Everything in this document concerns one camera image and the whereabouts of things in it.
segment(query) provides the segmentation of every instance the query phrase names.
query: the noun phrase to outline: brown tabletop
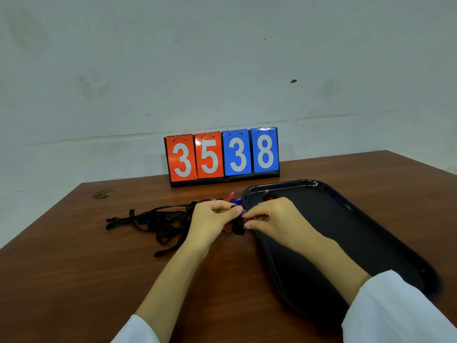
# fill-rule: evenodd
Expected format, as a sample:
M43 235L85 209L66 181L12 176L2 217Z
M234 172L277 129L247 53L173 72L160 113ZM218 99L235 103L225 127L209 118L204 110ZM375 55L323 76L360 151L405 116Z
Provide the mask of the brown tabletop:
M316 179L339 191L442 276L437 307L457 324L457 176L388 152L281 163L281 178L171 189L168 176L84 183L0 250L1 342L108 342L171 255L155 234L105 219L162 205L237 196L248 186ZM112 195L94 200L101 189ZM173 341L340 342L341 331L281 304L252 231L222 233L199 268Z

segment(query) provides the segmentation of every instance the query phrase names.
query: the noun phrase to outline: sleeve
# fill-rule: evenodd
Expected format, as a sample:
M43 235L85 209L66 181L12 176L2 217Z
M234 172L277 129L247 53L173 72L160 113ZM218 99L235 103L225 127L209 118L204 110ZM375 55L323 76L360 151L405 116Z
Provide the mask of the sleeve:
M160 343L154 331L142 318L132 315L111 343Z
M457 342L454 325L394 271L360 288L342 327L345 343Z

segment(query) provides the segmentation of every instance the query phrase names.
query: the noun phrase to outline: person's right hand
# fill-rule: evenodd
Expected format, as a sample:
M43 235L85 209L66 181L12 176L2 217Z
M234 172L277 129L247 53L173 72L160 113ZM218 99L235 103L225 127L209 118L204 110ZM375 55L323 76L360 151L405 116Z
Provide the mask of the person's right hand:
M244 227L259 230L305 257L312 256L313 252L318 251L326 239L306 221L292 201L286 197L261 202L243 215L243 218L255 217L258 219L247 221Z

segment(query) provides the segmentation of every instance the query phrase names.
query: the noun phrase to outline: person's left arm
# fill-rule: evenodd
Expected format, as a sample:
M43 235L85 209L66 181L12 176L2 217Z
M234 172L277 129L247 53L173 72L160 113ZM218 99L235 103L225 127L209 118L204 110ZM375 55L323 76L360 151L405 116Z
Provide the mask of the person's left arm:
M209 246L224 225L243 210L241 206L232 206L232 203L221 200L201 202L195 206L186 241L165 266L135 312L152 328L161 343L167 343L171 337L189 284Z

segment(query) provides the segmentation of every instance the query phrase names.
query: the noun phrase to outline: white wall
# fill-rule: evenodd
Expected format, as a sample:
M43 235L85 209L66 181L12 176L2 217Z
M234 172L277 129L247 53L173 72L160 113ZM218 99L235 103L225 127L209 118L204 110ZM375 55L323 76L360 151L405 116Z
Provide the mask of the white wall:
M0 0L0 247L163 137L277 126L282 161L457 172L455 0Z

